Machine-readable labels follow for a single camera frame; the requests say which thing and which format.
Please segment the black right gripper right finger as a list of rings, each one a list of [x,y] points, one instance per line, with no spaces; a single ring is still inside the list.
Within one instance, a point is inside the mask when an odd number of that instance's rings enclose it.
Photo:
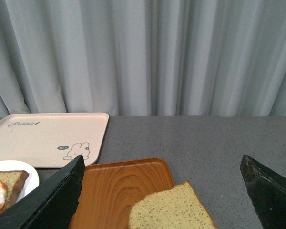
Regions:
[[[262,227],[286,229],[286,178],[248,155],[240,171]]]

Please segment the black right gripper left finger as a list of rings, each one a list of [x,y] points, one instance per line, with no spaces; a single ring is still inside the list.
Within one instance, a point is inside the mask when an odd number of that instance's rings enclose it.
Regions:
[[[79,204],[85,171],[77,156],[0,214],[0,229],[67,229]]]

